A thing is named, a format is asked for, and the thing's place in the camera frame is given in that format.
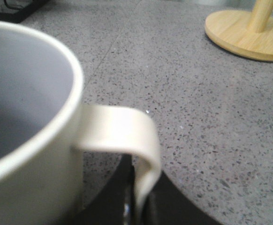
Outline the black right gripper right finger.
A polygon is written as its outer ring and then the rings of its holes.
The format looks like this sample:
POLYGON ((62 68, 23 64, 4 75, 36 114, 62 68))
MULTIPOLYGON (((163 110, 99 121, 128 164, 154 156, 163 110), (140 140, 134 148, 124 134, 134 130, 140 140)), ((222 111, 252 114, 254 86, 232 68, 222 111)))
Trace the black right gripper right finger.
POLYGON ((186 198, 163 172, 148 195, 142 224, 144 225, 218 225, 186 198))

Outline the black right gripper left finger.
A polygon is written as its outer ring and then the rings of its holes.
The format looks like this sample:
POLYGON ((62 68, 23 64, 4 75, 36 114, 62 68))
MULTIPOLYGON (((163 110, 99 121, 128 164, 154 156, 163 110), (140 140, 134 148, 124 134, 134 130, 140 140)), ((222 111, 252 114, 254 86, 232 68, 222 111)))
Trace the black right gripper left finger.
POLYGON ((75 218, 75 225, 132 225, 134 223, 132 156, 123 155, 111 179, 75 218))

